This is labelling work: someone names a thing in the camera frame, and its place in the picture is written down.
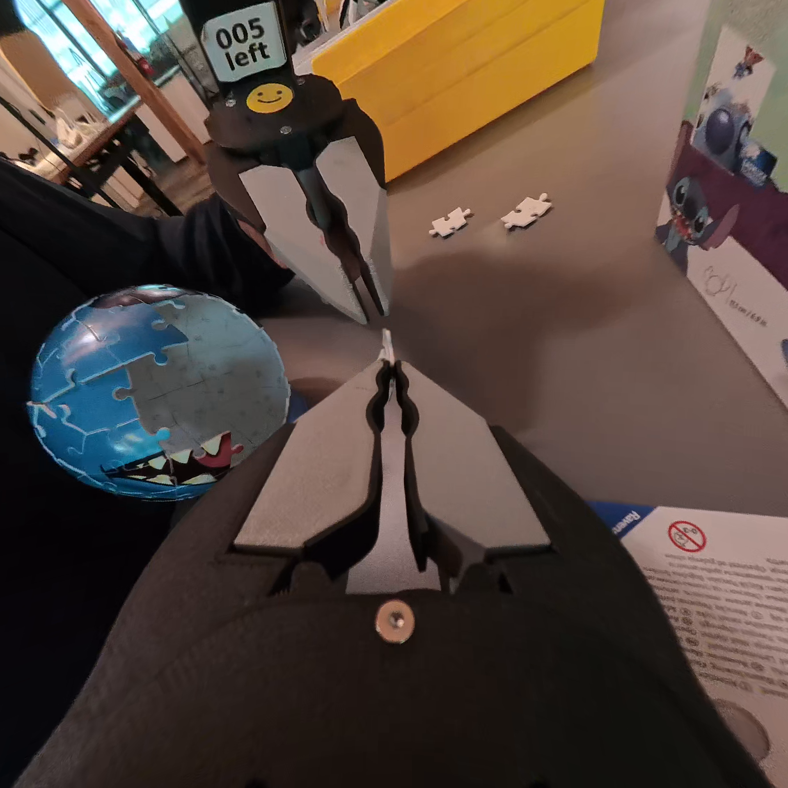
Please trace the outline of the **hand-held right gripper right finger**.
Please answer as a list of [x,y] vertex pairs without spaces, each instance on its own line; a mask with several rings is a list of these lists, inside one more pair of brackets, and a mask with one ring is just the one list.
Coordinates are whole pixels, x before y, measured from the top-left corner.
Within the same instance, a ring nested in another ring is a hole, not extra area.
[[408,362],[395,366],[408,533],[442,583],[474,565],[543,552],[551,539],[491,426]]

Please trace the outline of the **person's left hand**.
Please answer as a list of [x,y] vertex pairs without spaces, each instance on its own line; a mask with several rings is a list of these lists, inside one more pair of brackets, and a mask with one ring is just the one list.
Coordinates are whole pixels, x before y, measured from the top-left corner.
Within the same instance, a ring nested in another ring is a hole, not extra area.
[[258,231],[253,225],[249,224],[246,221],[236,219],[236,223],[239,225],[240,229],[254,242],[256,243],[262,251],[266,253],[266,255],[281,269],[288,270],[289,266],[286,263],[283,263],[279,257],[274,253],[271,245],[269,244],[268,240],[264,237],[264,235]]

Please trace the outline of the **wooden post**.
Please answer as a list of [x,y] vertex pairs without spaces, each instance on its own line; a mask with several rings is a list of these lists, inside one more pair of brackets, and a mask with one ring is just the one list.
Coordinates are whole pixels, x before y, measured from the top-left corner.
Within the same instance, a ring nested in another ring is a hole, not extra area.
[[64,5],[102,48],[139,95],[140,101],[151,110],[187,156],[200,165],[206,165],[203,143],[192,133],[152,79],[140,71],[130,54],[121,45],[121,40],[94,5],[89,1],[64,1]]

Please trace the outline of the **white instruction leaflet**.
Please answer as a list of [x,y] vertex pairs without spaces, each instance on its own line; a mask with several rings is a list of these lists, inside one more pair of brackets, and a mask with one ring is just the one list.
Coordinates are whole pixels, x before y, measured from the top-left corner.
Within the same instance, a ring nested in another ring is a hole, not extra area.
[[719,715],[787,786],[787,519],[591,501],[659,597]]

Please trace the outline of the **cartoon printed puzzle box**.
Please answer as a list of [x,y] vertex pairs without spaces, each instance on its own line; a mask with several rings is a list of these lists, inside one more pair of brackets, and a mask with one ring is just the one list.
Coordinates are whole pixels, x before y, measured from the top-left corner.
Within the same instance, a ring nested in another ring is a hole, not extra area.
[[655,240],[787,403],[786,4],[711,9]]

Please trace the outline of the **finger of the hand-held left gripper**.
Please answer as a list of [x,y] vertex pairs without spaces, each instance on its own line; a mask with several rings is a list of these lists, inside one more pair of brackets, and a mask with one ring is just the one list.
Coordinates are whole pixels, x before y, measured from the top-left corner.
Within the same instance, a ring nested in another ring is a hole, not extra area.
[[276,258],[285,263],[323,302],[365,325],[369,318],[340,257],[310,218],[307,194],[288,168],[259,165],[240,174]]
[[338,202],[341,223],[361,281],[382,317],[392,300],[388,195],[354,136],[334,140],[319,155],[319,175]]

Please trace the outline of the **person's dark clothed torso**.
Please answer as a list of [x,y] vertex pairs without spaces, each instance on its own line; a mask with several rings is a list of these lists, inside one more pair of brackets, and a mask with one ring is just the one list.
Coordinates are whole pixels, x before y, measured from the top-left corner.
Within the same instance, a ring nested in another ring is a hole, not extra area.
[[91,297],[167,272],[156,236],[2,231],[2,786],[61,721],[120,607],[170,529],[174,506],[75,480],[28,420],[39,346]]

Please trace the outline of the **blue puzzle ball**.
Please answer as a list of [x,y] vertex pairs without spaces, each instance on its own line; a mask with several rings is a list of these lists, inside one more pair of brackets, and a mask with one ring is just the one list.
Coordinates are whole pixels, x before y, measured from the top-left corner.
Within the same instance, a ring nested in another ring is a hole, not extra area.
[[118,496],[202,496],[286,422],[277,345],[231,303],[149,284],[76,308],[36,357],[27,411],[39,443]]

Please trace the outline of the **yellow plastic bin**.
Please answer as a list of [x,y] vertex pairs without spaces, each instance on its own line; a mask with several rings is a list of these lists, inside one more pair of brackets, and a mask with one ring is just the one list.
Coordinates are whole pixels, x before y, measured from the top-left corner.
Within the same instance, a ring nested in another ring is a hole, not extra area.
[[385,2],[311,55],[376,123],[387,181],[596,58],[604,1]]

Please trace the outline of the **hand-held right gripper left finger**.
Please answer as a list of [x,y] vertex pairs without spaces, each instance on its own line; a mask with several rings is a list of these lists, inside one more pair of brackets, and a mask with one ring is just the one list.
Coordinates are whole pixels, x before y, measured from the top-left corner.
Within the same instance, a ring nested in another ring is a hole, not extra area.
[[380,438],[392,366],[375,361],[301,416],[233,547],[349,572],[378,539]]

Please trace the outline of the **person's left forearm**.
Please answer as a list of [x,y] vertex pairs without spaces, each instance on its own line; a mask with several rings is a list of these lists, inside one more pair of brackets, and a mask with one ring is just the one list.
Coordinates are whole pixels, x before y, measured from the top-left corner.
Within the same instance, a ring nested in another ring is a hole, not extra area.
[[153,218],[92,202],[3,160],[2,286],[58,321],[93,296],[171,284],[258,316],[294,274],[217,195],[183,216]]

